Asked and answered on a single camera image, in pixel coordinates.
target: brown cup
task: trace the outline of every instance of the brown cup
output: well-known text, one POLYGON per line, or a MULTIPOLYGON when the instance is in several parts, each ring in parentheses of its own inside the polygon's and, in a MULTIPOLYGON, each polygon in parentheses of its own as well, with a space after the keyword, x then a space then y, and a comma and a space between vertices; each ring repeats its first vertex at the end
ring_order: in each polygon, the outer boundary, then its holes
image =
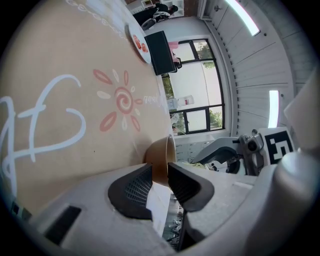
POLYGON ((169 135, 152 143, 145 153, 145 161, 152 164, 152 180, 169 187, 168 163, 176 162, 174 138, 169 135))

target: glass pane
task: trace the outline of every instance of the glass pane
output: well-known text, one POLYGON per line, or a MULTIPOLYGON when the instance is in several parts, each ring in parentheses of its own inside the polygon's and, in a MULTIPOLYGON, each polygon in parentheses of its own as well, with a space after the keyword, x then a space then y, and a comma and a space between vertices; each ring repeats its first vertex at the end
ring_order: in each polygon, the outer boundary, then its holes
POLYGON ((213 61, 202 63, 203 74, 205 77, 207 98, 209 105, 218 105, 222 103, 220 84, 217 69, 213 61))
POLYGON ((213 58, 210 47, 206 41, 195 41, 193 44, 200 60, 213 58))
POLYGON ((173 99, 175 97, 174 91, 172 90, 172 85, 170 81, 170 76, 165 74, 162 76, 163 87, 165 91, 165 97, 167 100, 173 99))
POLYGON ((177 49, 172 50, 176 58, 180 58, 182 62, 191 61, 195 59, 189 43, 179 44, 177 49))
POLYGON ((201 62, 184 64, 177 73, 169 75, 174 97, 177 100, 188 96, 193 98, 193 104, 179 105, 178 110, 209 106, 207 84, 201 62))
POLYGON ((171 118, 173 135, 176 136, 176 135, 185 134, 186 126, 185 126, 184 114, 182 112, 170 114, 170 118, 171 118))
POLYGON ((222 128, 222 106, 215 106, 209 108, 210 116, 210 130, 222 128))
POLYGON ((189 132, 200 131, 207 129, 206 111, 192 111, 187 112, 189 132))

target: white handwritten logo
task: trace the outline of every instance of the white handwritten logo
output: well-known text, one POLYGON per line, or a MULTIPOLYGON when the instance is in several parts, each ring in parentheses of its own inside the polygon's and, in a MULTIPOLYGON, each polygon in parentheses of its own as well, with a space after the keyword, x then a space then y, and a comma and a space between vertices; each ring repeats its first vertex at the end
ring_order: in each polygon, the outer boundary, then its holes
POLYGON ((28 149, 22 149, 19 151, 14 150, 14 142, 15 142, 15 110, 14 110, 14 103, 11 97, 4 96, 0 98, 0 104, 6 103, 7 109, 8 109, 8 118, 6 122, 4 123, 4 126, 0 133, 0 155, 1 155, 1 149, 3 147, 3 142, 5 139, 5 136, 7 134, 7 156, 3 159, 1 163, 2 171, 5 174, 5 176, 10 180, 11 184, 11 192, 14 197, 17 196, 17 178, 16 178, 16 166, 15 166, 15 160, 17 158, 21 158, 24 156, 30 155, 30 158, 32 162, 36 161, 36 154, 43 153, 43 152, 49 152, 54 150, 63 149, 65 147, 68 147, 77 141, 79 141, 86 132, 86 120, 84 116, 77 110, 73 108, 66 108, 66 112, 74 114, 78 116, 81 119, 81 127, 78 133, 57 144, 48 145, 48 146, 41 146, 41 147, 35 147, 34 142, 34 136, 35 136, 35 130, 37 125, 37 120, 39 113, 44 111, 46 109, 46 105, 44 105, 44 101, 49 94, 49 92, 52 90, 52 88, 59 83, 63 79, 72 79, 76 82, 78 87, 81 87, 80 81, 71 74, 63 74, 59 75, 56 78, 54 78, 51 82, 47 84, 47 86, 43 89, 41 95, 39 96, 38 100, 36 101, 35 107, 28 109, 26 111, 23 111, 17 115, 18 118, 26 118, 31 117, 30 122, 30 129, 29 129, 29 148, 28 149))
POLYGON ((169 112, 167 100, 164 97, 160 96, 156 93, 155 96, 144 96, 143 97, 144 104, 156 104, 157 107, 162 107, 163 111, 167 114, 169 112))

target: food on plate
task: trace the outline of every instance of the food on plate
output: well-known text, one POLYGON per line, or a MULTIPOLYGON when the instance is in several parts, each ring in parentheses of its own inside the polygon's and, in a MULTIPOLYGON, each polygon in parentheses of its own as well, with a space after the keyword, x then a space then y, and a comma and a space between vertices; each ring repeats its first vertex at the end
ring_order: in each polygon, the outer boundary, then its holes
POLYGON ((141 50, 140 40, 138 39, 138 37, 135 34, 133 35, 133 39, 134 39, 136 46, 139 48, 139 50, 141 50))
POLYGON ((144 53, 149 52, 147 46, 146 46, 144 43, 142 43, 142 51, 143 51, 144 53))

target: person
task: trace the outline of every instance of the person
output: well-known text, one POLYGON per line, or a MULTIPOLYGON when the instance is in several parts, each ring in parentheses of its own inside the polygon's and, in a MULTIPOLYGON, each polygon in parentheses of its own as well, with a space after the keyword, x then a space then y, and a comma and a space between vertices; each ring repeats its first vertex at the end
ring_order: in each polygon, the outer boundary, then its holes
POLYGON ((218 168, 215 166, 214 163, 212 163, 211 166, 212 166, 212 168, 213 168, 213 170, 214 170, 215 172, 218 172, 218 168))
POLYGON ((162 3, 156 3, 155 6, 145 9, 133 15, 136 21, 141 26, 149 19, 155 19, 155 22, 162 22, 169 19, 170 15, 178 11, 178 7, 172 5, 170 8, 162 3))

